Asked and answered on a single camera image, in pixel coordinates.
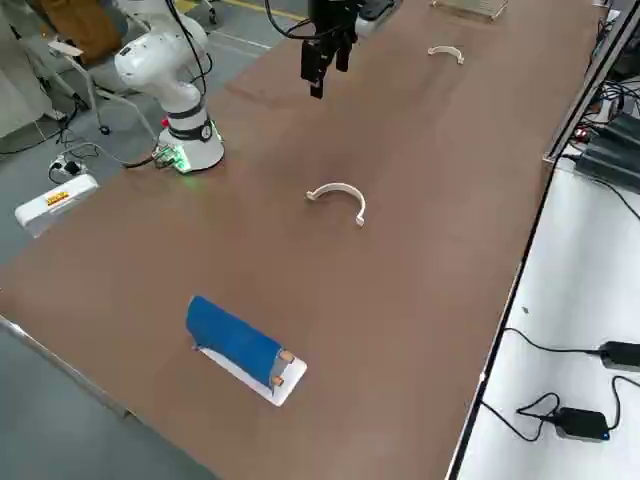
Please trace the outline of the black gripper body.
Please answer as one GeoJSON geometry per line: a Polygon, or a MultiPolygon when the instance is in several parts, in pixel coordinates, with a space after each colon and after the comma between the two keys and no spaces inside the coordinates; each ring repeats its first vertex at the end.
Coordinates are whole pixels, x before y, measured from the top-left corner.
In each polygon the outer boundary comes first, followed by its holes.
{"type": "Polygon", "coordinates": [[[308,16],[315,28],[313,42],[345,40],[352,45],[357,40],[355,22],[361,8],[356,0],[310,0],[308,16]]]}

